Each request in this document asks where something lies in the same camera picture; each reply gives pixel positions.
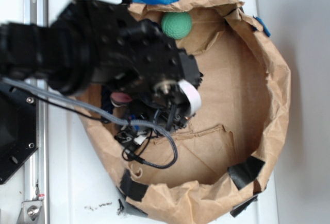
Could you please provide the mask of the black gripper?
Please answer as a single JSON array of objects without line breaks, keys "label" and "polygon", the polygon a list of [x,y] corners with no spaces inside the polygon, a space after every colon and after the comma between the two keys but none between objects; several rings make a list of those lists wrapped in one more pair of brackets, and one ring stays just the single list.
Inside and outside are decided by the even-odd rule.
[{"label": "black gripper", "polygon": [[128,94],[134,116],[143,112],[168,131],[185,128],[201,107],[202,82],[196,59],[177,48],[150,20],[133,24],[120,21],[118,36],[109,53],[111,93]]}]

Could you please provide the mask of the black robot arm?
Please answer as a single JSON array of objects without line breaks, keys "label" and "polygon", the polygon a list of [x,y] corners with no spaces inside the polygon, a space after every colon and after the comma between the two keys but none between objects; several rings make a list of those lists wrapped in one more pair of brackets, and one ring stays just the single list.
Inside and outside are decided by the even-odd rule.
[{"label": "black robot arm", "polygon": [[103,85],[134,116],[183,128],[202,105],[196,59],[160,27],[137,21],[127,4],[72,0],[49,27],[1,26],[1,75],[37,78],[63,95]]}]

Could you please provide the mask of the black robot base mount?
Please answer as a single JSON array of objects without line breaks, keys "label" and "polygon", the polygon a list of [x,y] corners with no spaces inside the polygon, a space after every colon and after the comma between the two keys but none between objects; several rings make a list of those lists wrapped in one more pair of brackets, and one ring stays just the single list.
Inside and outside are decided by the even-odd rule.
[{"label": "black robot base mount", "polygon": [[1,185],[37,150],[36,99],[1,83]]}]

